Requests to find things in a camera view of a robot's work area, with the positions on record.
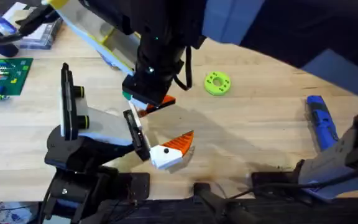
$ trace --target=black mount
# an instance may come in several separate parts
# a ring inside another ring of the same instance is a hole
[[[84,88],[73,85],[73,77],[66,63],[62,68],[62,115],[64,136],[57,126],[49,134],[45,163],[56,167],[41,208],[41,219],[52,215],[82,223],[93,217],[105,201],[138,201],[149,197],[150,174],[120,174],[103,164],[135,151],[146,161],[150,158],[142,131],[135,123],[131,110],[124,117],[132,136],[132,144],[120,146],[79,136],[80,128],[87,128],[88,116],[77,116],[75,98],[84,97]]]
[[[211,192],[211,187],[207,183],[194,184],[194,200],[200,201],[211,212],[216,219],[216,223],[233,223],[233,224],[263,224],[267,223],[254,217],[246,211],[236,200],[223,199]]]

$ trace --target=orange and white object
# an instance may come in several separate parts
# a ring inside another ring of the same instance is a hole
[[[162,145],[150,149],[150,160],[158,169],[166,169],[182,161],[193,142],[194,131],[172,139]]]

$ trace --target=yellow part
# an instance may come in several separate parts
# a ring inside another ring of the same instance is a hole
[[[48,4],[50,4],[55,9],[61,9],[68,0],[45,0]]]
[[[103,40],[101,41],[101,43],[103,44],[110,36],[111,34],[116,30],[116,28],[113,28],[108,35],[104,36]]]
[[[85,129],[88,129],[88,116],[85,116]]]
[[[118,58],[110,49],[108,49],[105,45],[103,45],[102,42],[98,41],[94,36],[87,34],[88,37],[91,37],[94,41],[96,41],[100,46],[102,46],[104,49],[106,49],[113,57],[115,57],[119,62],[121,62],[125,67],[127,67],[129,70],[131,69],[131,67],[129,65],[127,65],[127,63],[123,62],[120,58]]]

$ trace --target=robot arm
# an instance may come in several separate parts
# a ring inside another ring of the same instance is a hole
[[[80,2],[123,33],[142,36],[135,74],[123,90],[144,103],[162,102],[184,48],[200,48],[205,37],[269,55],[358,95],[358,0]]]

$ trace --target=blue tool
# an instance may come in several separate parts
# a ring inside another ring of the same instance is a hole
[[[16,32],[16,27],[14,27],[9,21],[0,16],[0,25],[7,30],[10,34],[14,34]]]
[[[321,96],[308,96],[306,100],[313,123],[314,132],[321,151],[333,146],[338,140],[334,121]]]

